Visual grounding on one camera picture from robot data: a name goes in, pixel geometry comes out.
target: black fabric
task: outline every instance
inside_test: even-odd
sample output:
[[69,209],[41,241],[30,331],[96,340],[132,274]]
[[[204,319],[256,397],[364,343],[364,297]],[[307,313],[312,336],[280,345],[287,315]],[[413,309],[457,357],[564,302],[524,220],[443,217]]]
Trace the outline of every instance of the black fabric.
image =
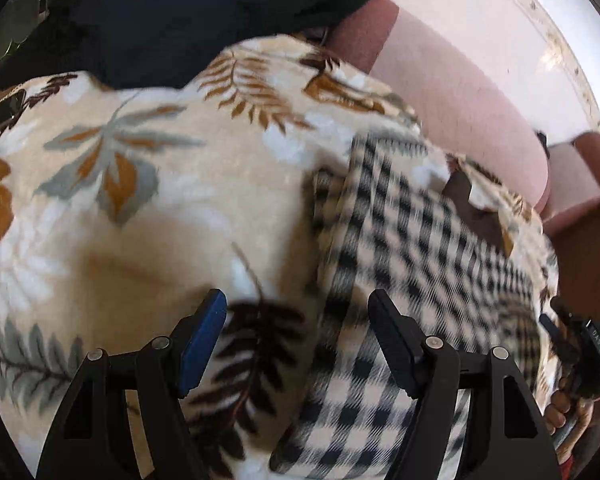
[[59,0],[0,62],[0,90],[87,70],[115,89],[182,88],[226,46],[329,27],[369,0]]
[[546,135],[544,134],[544,132],[541,132],[540,130],[536,130],[536,137],[540,141],[540,144],[542,144],[542,149],[544,150],[544,154],[546,155],[546,158],[547,159],[551,158],[551,153],[549,153],[549,148],[546,145]]

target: metal screw head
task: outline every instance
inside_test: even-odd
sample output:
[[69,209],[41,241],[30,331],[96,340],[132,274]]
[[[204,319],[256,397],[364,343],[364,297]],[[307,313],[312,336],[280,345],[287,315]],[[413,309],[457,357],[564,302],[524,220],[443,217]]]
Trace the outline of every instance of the metal screw head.
[[159,335],[153,341],[151,341],[151,346],[156,350],[162,350],[163,348],[167,348],[171,344],[171,340],[167,336]]
[[496,348],[493,349],[493,355],[496,356],[498,359],[504,361],[509,357],[509,352],[506,348],[503,348],[502,346],[496,346]]
[[87,359],[89,361],[97,361],[101,357],[102,357],[102,348],[96,348],[95,350],[91,350],[91,352],[89,352],[87,354]]
[[434,350],[440,350],[444,346],[442,339],[434,335],[427,337],[425,343],[429,348],[433,348]]

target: handle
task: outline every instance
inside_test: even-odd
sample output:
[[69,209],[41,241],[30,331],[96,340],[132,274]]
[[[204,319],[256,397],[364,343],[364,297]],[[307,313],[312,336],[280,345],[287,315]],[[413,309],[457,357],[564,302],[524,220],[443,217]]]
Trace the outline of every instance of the handle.
[[567,419],[567,422],[565,422],[563,427],[556,428],[555,433],[552,435],[554,449],[558,449],[564,441],[567,440],[567,437],[578,423],[578,412],[575,406],[571,405],[571,409],[565,413],[564,416]]

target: black and white check pattern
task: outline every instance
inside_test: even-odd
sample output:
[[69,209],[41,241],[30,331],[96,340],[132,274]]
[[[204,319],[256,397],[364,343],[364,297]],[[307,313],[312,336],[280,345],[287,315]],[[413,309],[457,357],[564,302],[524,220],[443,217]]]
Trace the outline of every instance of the black and white check pattern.
[[[456,349],[503,345],[533,388],[539,336],[532,285],[463,224],[451,201],[392,170],[399,157],[426,156],[417,142],[357,137],[349,174],[315,177],[315,225],[326,294],[309,392],[299,420],[270,460],[273,471],[315,479],[384,476],[413,413],[367,319],[384,288],[402,314]],[[440,478],[453,478],[468,415],[460,392]]]

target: blanket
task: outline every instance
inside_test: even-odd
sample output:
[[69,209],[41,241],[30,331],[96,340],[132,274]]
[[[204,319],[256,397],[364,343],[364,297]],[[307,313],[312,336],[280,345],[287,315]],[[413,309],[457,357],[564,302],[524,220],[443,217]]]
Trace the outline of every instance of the blanket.
[[[346,176],[356,135],[384,132],[428,146],[411,178],[440,192],[446,154],[390,88],[288,36],[224,49],[181,90],[113,91],[84,72],[21,88],[24,109],[0,135],[0,414],[30,470],[86,352],[170,333],[213,286],[230,316],[182,409],[214,475],[273,475],[322,338],[312,175]],[[544,275],[546,255],[523,236],[545,247],[539,218],[501,188],[472,201],[497,206],[508,259],[533,298],[550,297],[555,269]],[[542,334],[539,347],[537,384],[552,381]],[[127,402],[147,474],[138,402]]]

